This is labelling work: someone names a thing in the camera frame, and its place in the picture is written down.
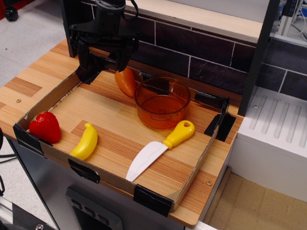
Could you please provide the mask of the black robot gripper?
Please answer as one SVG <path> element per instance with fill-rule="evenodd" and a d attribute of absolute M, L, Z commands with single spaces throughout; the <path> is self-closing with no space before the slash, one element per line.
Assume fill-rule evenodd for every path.
<path fill-rule="evenodd" d="M 87 69 L 88 66 L 89 47 L 118 48 L 117 70 L 123 71 L 127 67 L 132 53 L 139 48 L 140 32 L 120 24 L 122 19 L 130 23 L 139 16 L 137 5 L 134 5 L 136 14 L 132 18 L 125 16 L 125 7 L 125 5 L 97 5 L 92 21 L 69 26 L 70 44 L 77 48 L 82 69 Z"/>

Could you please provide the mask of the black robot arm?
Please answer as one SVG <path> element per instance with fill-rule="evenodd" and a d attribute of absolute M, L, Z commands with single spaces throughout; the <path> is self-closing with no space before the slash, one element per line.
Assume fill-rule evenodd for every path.
<path fill-rule="evenodd" d="M 71 24 L 71 44 L 77 48 L 80 67 L 88 69 L 90 47 L 102 49 L 117 48 L 116 68 L 123 71 L 134 51 L 139 48 L 139 31 L 133 31 L 120 24 L 123 19 L 132 22 L 138 17 L 126 19 L 124 0 L 97 0 L 95 18 L 87 23 Z"/>

